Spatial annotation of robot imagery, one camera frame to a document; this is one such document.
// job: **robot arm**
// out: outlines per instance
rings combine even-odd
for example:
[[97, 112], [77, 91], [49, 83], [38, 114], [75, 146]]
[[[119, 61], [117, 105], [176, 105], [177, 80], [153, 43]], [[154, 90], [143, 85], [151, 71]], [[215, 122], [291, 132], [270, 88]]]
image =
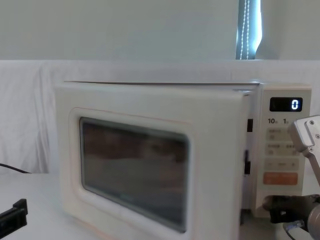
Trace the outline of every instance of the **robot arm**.
[[[296, 150], [309, 159], [320, 186], [320, 115], [298, 119], [288, 132]], [[284, 223], [283, 228], [302, 228], [315, 240], [320, 240], [320, 195], [268, 196], [263, 208], [270, 213], [272, 223]]]

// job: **white table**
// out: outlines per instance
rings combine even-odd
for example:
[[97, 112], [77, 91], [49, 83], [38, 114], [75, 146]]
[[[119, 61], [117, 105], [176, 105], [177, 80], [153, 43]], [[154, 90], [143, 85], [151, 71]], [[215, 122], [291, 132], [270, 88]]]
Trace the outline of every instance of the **white table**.
[[[8, 235], [5, 240], [103, 239], [96, 231], [63, 211], [58, 176], [22, 173], [0, 175], [0, 213], [12, 208], [22, 198], [27, 199], [27, 226]], [[311, 239], [301, 229], [293, 229], [291, 233], [296, 240]], [[240, 227], [240, 240], [274, 239], [289, 240], [281, 225], [272, 225], [266, 219], [249, 218]]]

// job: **white backdrop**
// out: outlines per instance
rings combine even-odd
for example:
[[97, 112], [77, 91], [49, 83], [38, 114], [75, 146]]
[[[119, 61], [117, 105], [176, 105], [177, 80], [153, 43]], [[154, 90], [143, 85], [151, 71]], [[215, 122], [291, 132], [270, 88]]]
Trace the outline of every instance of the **white backdrop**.
[[[175, 79], [308, 83], [311, 114], [320, 114], [320, 61], [226, 61], [211, 64], [110, 64], [97, 61], [0, 61], [0, 162], [33, 173], [58, 172], [54, 85], [61, 81]], [[0, 173], [9, 170], [0, 168]], [[320, 193], [306, 162], [304, 194]]]

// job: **white microwave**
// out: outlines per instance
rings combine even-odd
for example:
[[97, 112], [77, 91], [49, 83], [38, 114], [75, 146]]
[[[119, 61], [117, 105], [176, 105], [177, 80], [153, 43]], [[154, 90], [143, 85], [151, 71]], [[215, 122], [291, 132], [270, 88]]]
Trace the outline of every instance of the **white microwave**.
[[287, 134], [306, 84], [64, 82], [55, 89], [66, 212], [110, 240], [235, 240], [241, 209], [301, 195]]

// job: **glass window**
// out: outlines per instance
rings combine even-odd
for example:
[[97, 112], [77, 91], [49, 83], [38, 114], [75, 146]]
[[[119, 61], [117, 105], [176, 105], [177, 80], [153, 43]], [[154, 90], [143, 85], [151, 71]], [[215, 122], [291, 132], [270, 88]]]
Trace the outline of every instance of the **glass window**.
[[86, 190], [186, 231], [185, 135], [82, 117], [80, 144]]

